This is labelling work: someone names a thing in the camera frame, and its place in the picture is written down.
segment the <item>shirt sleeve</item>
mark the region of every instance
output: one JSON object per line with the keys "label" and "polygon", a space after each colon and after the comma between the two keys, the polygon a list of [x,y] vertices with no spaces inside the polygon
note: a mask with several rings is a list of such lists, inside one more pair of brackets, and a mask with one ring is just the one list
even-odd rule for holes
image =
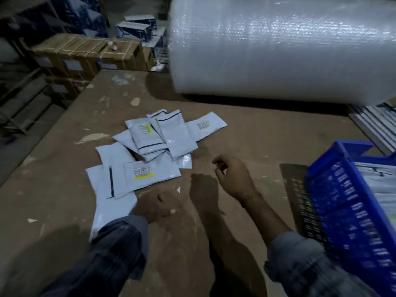
{"label": "shirt sleeve", "polygon": [[103,226],[74,268],[59,275],[41,297],[117,297],[128,277],[141,279],[148,254],[147,221],[129,215]]}
{"label": "shirt sleeve", "polygon": [[289,297],[379,296],[331,261],[317,241],[286,232],[271,242],[264,270]]}

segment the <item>chipped table surface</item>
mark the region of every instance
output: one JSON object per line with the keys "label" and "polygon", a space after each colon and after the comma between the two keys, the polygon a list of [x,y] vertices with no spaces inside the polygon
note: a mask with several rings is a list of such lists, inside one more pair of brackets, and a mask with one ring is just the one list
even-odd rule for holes
{"label": "chipped table surface", "polygon": [[[198,143],[192,170],[152,186],[170,190],[183,209],[150,225],[143,279],[127,281],[122,296],[207,296],[219,288],[232,295],[280,295],[264,276],[266,249],[258,231],[217,184],[211,159],[230,153],[245,161],[256,186],[294,227],[279,164],[309,165],[334,140],[365,137],[345,116],[251,107],[249,99],[235,105],[235,100],[178,95],[165,73],[101,71],[0,188],[6,295],[32,295],[82,257],[95,213],[85,169],[101,164],[95,147],[113,143],[111,136],[126,129],[124,120],[162,108],[180,109],[186,121],[213,111],[228,126]],[[189,192],[193,173],[209,176],[194,178]]]}

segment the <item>barcode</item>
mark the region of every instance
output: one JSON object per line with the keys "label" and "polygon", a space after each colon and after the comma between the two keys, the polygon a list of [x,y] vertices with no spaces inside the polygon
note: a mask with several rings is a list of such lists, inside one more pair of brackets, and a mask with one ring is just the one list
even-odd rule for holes
{"label": "barcode", "polygon": [[136,168],[133,170],[133,173],[135,174],[135,179],[141,179],[155,175],[152,167]]}
{"label": "barcode", "polygon": [[139,129],[143,134],[149,134],[152,133],[150,126],[145,123],[145,124],[139,124]]}
{"label": "barcode", "polygon": [[209,121],[208,120],[201,121],[201,122],[197,123],[197,126],[198,126],[199,130],[208,128],[209,127]]}

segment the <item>blue basket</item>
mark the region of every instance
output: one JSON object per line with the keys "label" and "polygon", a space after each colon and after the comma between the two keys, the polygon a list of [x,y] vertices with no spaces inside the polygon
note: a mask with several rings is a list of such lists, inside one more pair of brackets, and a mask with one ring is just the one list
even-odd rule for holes
{"label": "blue basket", "polygon": [[335,260],[381,296],[396,296],[396,232],[354,162],[395,165],[396,153],[362,156],[373,144],[338,140],[306,177]]}

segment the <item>person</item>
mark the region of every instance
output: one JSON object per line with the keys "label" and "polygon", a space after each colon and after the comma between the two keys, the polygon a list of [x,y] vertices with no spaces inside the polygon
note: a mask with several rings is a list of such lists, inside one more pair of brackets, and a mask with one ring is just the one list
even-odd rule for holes
{"label": "person", "polygon": [[[317,241],[292,231],[256,189],[241,160],[220,155],[212,163],[220,185],[247,211],[267,246],[265,272],[289,297],[378,296],[327,258]],[[141,197],[130,215],[103,226],[85,257],[40,296],[118,296],[128,278],[142,277],[149,249],[147,224],[175,213],[178,206],[168,192]]]}

